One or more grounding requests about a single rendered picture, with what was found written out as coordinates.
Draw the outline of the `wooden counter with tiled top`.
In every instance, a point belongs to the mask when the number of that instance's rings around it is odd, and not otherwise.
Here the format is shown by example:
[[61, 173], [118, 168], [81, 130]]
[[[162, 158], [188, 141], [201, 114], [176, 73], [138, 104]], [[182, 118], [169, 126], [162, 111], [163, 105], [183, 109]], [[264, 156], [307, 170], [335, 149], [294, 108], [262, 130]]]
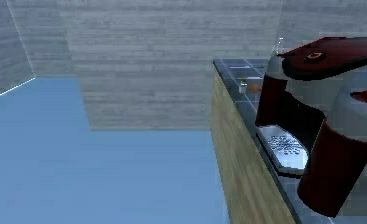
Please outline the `wooden counter with tiled top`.
[[[275, 170], [255, 126], [259, 96], [238, 92], [242, 77], [262, 77], [265, 59], [215, 59], [210, 130], [227, 224], [367, 224], [367, 216], [320, 215], [299, 199], [298, 180]], [[230, 66], [251, 69], [230, 69]]]

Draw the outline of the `clear glass bottle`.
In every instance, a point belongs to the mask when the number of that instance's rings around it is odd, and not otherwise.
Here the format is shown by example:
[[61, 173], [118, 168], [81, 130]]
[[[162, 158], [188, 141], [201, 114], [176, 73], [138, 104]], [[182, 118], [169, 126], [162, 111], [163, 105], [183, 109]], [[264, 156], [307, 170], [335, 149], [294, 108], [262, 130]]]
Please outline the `clear glass bottle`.
[[284, 38], [279, 37], [271, 50], [270, 60], [271, 61], [277, 60], [283, 52], [284, 52]]

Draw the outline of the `red and grey coffee machine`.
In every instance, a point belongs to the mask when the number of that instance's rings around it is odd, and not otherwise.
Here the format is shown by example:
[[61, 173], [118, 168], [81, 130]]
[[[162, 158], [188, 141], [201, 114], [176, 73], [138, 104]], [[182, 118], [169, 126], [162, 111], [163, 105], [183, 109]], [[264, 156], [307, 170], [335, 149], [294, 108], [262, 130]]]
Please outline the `red and grey coffee machine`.
[[367, 216], [367, 37], [323, 37], [269, 58], [255, 124], [308, 152], [297, 194], [327, 217]]

